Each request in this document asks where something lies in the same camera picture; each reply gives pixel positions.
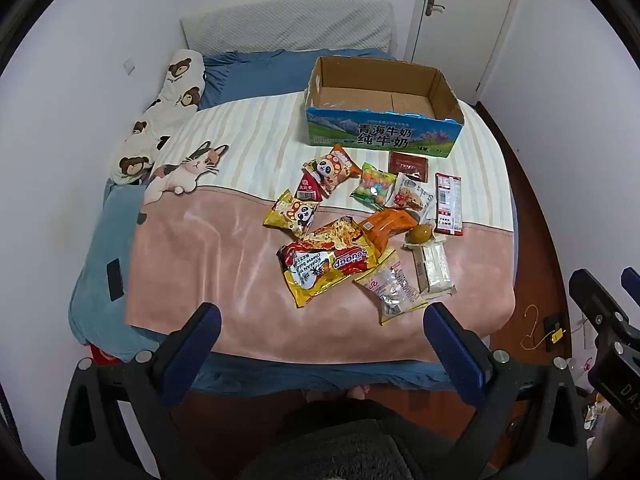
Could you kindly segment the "white wafer packet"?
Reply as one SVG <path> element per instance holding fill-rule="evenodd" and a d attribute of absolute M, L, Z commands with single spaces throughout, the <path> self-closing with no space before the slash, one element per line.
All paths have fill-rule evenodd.
<path fill-rule="evenodd" d="M 422 295 L 437 297 L 456 291 L 449 269 L 445 244 L 440 240 L 412 248 L 416 278 Z"/>

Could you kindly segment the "red white long packet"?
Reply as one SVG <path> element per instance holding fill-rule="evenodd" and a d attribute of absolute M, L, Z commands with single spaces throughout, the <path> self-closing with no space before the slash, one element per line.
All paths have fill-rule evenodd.
<path fill-rule="evenodd" d="M 463 235 L 462 185 L 459 177 L 435 174 L 436 220 L 435 231 L 453 236 Z"/>

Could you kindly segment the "packaged braised egg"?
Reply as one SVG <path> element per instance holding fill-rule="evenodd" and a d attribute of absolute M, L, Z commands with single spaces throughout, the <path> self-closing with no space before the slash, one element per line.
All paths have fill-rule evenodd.
<path fill-rule="evenodd" d="M 445 243 L 446 236 L 435 231 L 433 223 L 418 224 L 406 233 L 403 248 L 413 250 L 431 244 Z"/>

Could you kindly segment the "yellow clear egg-cake bag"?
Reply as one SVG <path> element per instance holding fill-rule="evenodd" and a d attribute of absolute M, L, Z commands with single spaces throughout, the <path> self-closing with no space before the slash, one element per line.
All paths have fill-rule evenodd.
<path fill-rule="evenodd" d="M 395 249 L 387 249 L 378 265 L 356 278 L 355 283 L 375 296 L 381 325 L 427 305 L 427 300 L 409 282 Z"/>

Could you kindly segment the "white meat snack packet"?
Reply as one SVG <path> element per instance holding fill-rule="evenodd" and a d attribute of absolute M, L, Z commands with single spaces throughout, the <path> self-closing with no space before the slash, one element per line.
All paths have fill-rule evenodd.
<path fill-rule="evenodd" d="M 424 182 L 411 179 L 400 172 L 386 198 L 385 206 L 405 210 L 417 222 L 425 223 L 431 219 L 435 196 Z"/>

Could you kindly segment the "dark red packet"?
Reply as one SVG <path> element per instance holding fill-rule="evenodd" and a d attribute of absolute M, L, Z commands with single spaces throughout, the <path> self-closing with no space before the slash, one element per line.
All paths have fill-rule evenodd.
<path fill-rule="evenodd" d="M 428 159 L 421 156 L 391 152 L 388 160 L 391 174 L 404 174 L 408 178 L 426 183 L 428 180 Z"/>

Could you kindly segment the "orange snack packet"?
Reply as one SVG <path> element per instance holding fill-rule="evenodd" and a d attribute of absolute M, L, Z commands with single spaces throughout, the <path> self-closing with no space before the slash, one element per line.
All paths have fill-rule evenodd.
<path fill-rule="evenodd" d="M 418 222 L 411 214 L 403 209 L 386 208 L 359 223 L 368 240 L 382 254 L 385 252 L 391 237 L 410 231 Z"/>

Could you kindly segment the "colourful gumball candy bag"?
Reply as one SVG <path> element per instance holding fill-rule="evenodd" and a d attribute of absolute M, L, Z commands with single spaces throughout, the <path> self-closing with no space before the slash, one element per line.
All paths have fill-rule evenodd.
<path fill-rule="evenodd" d="M 361 167 L 360 181 L 350 196 L 360 204 L 375 210 L 385 208 L 388 194 L 393 189 L 397 177 L 365 162 Z"/>

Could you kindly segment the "spicy noodle snack packet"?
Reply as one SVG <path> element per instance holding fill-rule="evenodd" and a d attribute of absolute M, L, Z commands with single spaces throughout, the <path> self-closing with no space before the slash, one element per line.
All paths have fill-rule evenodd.
<path fill-rule="evenodd" d="M 349 216 L 340 217 L 306 234 L 300 242 L 307 248 L 342 250 L 367 245 L 367 237 Z"/>

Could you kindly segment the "yellow red noodle packet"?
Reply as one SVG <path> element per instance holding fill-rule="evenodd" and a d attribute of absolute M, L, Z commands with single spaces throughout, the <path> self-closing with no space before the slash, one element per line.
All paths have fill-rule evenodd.
<path fill-rule="evenodd" d="M 296 307 L 303 308 L 310 300 L 342 284 L 352 276 L 375 269 L 383 256 L 364 238 L 346 248 L 324 244 L 320 248 L 307 247 L 302 242 L 285 245 L 278 251 L 283 277 Z"/>

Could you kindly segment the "orange panda snack bag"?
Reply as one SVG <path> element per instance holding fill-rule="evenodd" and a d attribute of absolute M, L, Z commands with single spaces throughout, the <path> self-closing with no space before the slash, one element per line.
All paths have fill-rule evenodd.
<path fill-rule="evenodd" d="M 305 162 L 303 170 L 318 183 L 324 196 L 330 196 L 347 179 L 362 174 L 361 168 L 341 144 L 335 144 L 328 154 Z"/>

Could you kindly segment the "small red snack packet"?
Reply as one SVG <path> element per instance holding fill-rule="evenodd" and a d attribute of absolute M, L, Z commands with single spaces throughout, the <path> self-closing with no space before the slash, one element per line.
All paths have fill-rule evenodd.
<path fill-rule="evenodd" d="M 316 202 L 323 200 L 323 192 L 318 181 L 306 170 L 303 171 L 295 197 L 302 202 Z"/>

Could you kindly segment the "yellow panda snack bag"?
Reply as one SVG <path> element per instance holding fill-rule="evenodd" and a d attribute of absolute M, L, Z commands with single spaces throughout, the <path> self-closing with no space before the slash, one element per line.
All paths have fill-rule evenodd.
<path fill-rule="evenodd" d="M 318 202 L 300 200 L 290 190 L 285 190 L 266 214 L 262 225 L 285 230 L 296 238 L 302 238 L 314 222 L 318 206 Z"/>

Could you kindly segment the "black phone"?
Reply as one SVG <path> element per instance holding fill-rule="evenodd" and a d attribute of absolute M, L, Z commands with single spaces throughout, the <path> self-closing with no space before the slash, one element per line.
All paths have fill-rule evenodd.
<path fill-rule="evenodd" d="M 124 279 L 122 278 L 119 258 L 115 258 L 107 263 L 106 280 L 111 301 L 119 300 L 119 298 L 125 295 Z"/>

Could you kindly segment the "grey padded headboard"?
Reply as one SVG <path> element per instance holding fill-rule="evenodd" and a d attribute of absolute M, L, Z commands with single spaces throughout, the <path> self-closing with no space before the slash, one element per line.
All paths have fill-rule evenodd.
<path fill-rule="evenodd" d="M 187 16 L 186 44 L 204 55 L 224 52 L 367 50 L 395 47 L 386 0 L 262 0 Z"/>

